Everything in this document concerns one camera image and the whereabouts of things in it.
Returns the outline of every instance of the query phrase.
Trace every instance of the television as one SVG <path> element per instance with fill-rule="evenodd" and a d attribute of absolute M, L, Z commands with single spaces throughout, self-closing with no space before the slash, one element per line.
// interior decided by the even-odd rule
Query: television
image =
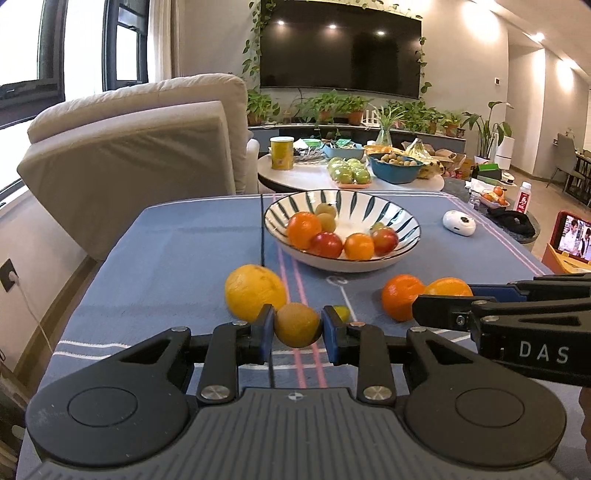
<path fill-rule="evenodd" d="M 261 87 L 418 98 L 421 22 L 328 2 L 278 1 L 261 35 Z"/>

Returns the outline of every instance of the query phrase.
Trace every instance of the plant pot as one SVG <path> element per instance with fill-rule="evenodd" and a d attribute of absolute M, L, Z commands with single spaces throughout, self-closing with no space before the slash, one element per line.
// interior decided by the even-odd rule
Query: plant pot
<path fill-rule="evenodd" d="M 363 118 L 363 110 L 359 112 L 351 112 L 347 115 L 347 119 L 349 120 L 349 125 L 361 125 L 361 120 Z"/>
<path fill-rule="evenodd" d="M 263 123 L 264 118 L 256 115 L 255 113 L 249 113 L 246 118 L 248 119 L 248 125 L 255 127 Z"/>
<path fill-rule="evenodd" d="M 330 117 L 331 117 L 331 114 L 327 110 L 322 110 L 321 112 L 318 113 L 318 121 L 320 123 L 327 122 L 330 119 Z"/>
<path fill-rule="evenodd" d="M 456 138 L 457 137 L 457 125 L 449 125 L 445 127 L 445 134 L 448 137 Z"/>

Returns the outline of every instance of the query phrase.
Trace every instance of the striped ceramic bowl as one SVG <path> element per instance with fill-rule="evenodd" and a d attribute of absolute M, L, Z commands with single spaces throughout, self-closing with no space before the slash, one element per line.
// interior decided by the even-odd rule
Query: striped ceramic bowl
<path fill-rule="evenodd" d="M 337 209 L 335 233 L 345 241 L 352 233 L 369 233 L 376 222 L 396 230 L 400 243 L 386 257 L 373 257 L 367 261 L 331 259 L 309 254 L 292 247 L 287 239 L 287 222 L 297 212 L 314 212 L 321 203 L 330 203 Z M 407 255 L 421 239 L 421 227 L 415 217 L 395 203 L 364 192 L 347 190 L 311 190 L 293 193 L 273 203 L 265 212 L 265 227 L 282 249 L 312 267 L 331 272 L 370 272 L 389 267 Z"/>

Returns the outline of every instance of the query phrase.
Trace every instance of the hanging vine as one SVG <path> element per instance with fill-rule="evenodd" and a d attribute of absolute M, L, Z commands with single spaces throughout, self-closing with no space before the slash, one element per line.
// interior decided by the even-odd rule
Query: hanging vine
<path fill-rule="evenodd" d="M 423 46 L 425 45 L 426 41 L 427 41 L 427 39 L 425 37 L 419 38 L 418 42 L 419 42 L 421 48 L 419 48 L 417 51 L 415 51 L 415 54 L 418 55 L 417 62 L 421 66 L 421 72 L 419 73 L 419 75 L 421 76 L 421 83 L 422 83 L 421 93 L 422 94 L 427 93 L 427 90 L 429 90 L 429 88 L 431 88 L 433 86 L 431 84 L 431 82 L 425 82 L 425 67 L 427 66 L 427 62 L 425 61 L 425 51 L 423 50 Z"/>
<path fill-rule="evenodd" d="M 265 2 L 265 14 L 262 11 L 262 5 Z M 271 19 L 271 14 L 275 9 L 275 0 L 258 0 L 248 4 L 252 15 L 251 36 L 247 39 L 242 54 L 247 58 L 242 62 L 242 78 L 244 81 L 251 81 L 255 86 L 260 83 L 256 75 L 261 70 L 261 34 Z"/>

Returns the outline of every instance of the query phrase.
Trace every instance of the tangerine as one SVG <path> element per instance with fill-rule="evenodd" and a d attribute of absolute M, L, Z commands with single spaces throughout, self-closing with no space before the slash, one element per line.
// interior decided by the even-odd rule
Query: tangerine
<path fill-rule="evenodd" d="M 412 275 L 397 275 L 382 289 L 382 307 L 397 322 L 413 319 L 413 302 L 425 291 L 425 285 Z"/>
<path fill-rule="evenodd" d="M 371 260 L 374 241 L 365 233 L 354 233 L 345 240 L 345 255 L 349 260 Z"/>
<path fill-rule="evenodd" d="M 446 277 L 434 281 L 425 288 L 425 295 L 444 295 L 446 297 L 472 297 L 470 286 L 459 278 Z"/>
<path fill-rule="evenodd" d="M 300 250 L 308 250 L 311 240 L 321 231 L 320 220 L 310 212 L 297 212 L 287 223 L 287 238 Z"/>

